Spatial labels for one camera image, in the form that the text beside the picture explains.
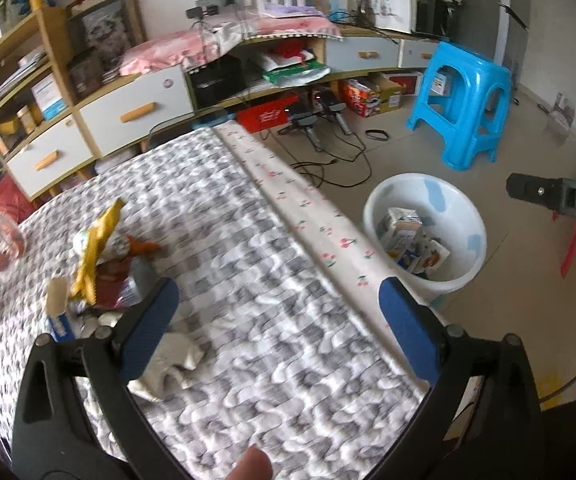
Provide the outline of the white tissue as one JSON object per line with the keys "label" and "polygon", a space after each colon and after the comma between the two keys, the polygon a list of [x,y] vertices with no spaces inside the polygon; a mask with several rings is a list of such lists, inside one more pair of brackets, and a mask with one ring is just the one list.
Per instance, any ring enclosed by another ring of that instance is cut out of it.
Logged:
{"label": "white tissue", "polygon": [[165,400],[178,390],[187,388],[186,372],[193,372],[204,352],[182,333],[165,333],[138,379],[128,382],[128,390],[149,402]]}

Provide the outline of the yellow snack wrapper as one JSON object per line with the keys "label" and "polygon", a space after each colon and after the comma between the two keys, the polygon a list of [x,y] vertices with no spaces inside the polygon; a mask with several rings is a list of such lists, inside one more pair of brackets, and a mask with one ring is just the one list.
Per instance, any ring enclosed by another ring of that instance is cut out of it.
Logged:
{"label": "yellow snack wrapper", "polygon": [[117,232],[120,211],[124,200],[117,198],[114,203],[97,219],[87,231],[82,255],[70,295],[82,299],[93,306],[97,302],[96,274],[97,263],[120,259],[127,256],[129,242],[127,237]]}

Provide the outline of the red drink can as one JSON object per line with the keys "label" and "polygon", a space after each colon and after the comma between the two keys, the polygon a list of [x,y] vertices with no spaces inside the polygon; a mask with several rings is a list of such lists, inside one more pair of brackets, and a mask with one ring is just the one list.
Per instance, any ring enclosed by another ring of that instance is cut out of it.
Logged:
{"label": "red drink can", "polygon": [[96,268],[97,308],[116,310],[135,306],[141,300],[130,273],[131,258],[112,260]]}

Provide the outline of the white plastic trash bin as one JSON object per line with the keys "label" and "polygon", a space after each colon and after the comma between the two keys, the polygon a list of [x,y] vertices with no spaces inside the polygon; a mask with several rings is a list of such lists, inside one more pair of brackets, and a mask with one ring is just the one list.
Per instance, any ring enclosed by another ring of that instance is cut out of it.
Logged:
{"label": "white plastic trash bin", "polygon": [[[390,207],[415,209],[421,218],[422,229],[408,247],[425,248],[418,274],[405,271],[379,243],[376,227]],[[463,289],[486,260],[486,226],[478,209],[456,186],[428,174],[398,174],[379,183],[364,206],[363,226],[425,304]]]}

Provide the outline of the blue plastic stool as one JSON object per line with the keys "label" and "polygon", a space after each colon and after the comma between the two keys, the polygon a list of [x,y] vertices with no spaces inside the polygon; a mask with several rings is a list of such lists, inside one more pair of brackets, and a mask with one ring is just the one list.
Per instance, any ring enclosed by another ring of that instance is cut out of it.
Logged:
{"label": "blue plastic stool", "polygon": [[510,105],[512,73],[507,67],[442,41],[423,73],[406,125],[413,130],[424,122],[439,133],[442,162],[465,171],[482,153],[495,162]]}

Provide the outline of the grey patterned bed quilt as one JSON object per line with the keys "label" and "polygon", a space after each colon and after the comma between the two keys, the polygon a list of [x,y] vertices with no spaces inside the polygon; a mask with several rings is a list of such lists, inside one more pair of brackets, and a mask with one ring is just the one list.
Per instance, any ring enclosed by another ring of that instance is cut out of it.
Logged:
{"label": "grey patterned bed quilt", "polygon": [[72,188],[21,226],[26,252],[0,286],[0,437],[45,291],[73,278],[75,236],[114,200],[120,229],[160,244],[157,271],[179,289],[171,327],[203,351],[181,383],[140,410],[197,479],[222,478],[250,445],[282,479],[363,479],[423,394],[400,359],[317,263],[240,162],[237,126],[201,129]]}

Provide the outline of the orange snack box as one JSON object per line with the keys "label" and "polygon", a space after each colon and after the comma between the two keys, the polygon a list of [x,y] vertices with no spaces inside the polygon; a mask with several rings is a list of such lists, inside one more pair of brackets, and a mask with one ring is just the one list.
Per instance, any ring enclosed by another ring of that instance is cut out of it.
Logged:
{"label": "orange snack box", "polygon": [[361,117],[375,116],[380,112],[380,88],[365,77],[344,79],[340,82],[343,102]]}

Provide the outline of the wooden cabinet with drawers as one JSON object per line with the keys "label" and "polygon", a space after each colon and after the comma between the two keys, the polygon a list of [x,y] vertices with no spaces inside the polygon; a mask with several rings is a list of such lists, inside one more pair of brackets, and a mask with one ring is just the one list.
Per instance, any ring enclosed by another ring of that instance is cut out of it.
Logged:
{"label": "wooden cabinet with drawers", "polygon": [[[28,200],[36,200],[90,162],[146,139],[164,122],[208,111],[190,84],[190,75],[199,68],[186,63],[120,76],[79,99],[65,75],[66,64],[73,58],[65,25],[64,9],[44,8],[26,16],[0,39],[0,76],[2,62],[26,41],[40,39],[46,52],[45,63],[0,99],[0,118],[16,96],[47,76],[53,76],[65,103],[64,110],[43,120],[9,153],[0,153],[4,171]],[[331,69],[324,81],[425,68],[438,45],[432,38],[337,25],[316,16],[257,16],[228,25],[238,48],[304,40],[317,60]]]}

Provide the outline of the red box under cabinet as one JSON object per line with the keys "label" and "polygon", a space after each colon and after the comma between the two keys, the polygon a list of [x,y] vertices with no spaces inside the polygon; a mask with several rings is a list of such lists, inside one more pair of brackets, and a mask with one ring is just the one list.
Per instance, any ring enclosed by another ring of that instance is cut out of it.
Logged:
{"label": "red box under cabinet", "polygon": [[236,120],[249,133],[286,125],[289,122],[286,108],[299,100],[297,96],[284,96],[253,107],[239,110]]}

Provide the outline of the pink cloth on cabinet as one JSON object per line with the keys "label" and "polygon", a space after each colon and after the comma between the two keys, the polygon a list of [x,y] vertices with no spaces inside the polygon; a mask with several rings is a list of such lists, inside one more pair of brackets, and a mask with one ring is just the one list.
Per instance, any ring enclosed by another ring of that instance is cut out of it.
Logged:
{"label": "pink cloth on cabinet", "polygon": [[218,60],[245,41],[292,37],[343,39],[339,26],[324,16],[233,18],[138,44],[124,54],[118,73],[122,77],[140,76],[174,66],[188,73]]}

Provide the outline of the framed picture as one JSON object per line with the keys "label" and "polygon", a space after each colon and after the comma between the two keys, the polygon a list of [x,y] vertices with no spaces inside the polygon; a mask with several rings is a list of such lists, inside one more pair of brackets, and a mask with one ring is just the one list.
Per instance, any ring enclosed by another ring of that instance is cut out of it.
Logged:
{"label": "framed picture", "polygon": [[138,0],[82,0],[66,10],[75,52],[94,50],[106,70],[120,66],[124,54],[147,39]]}

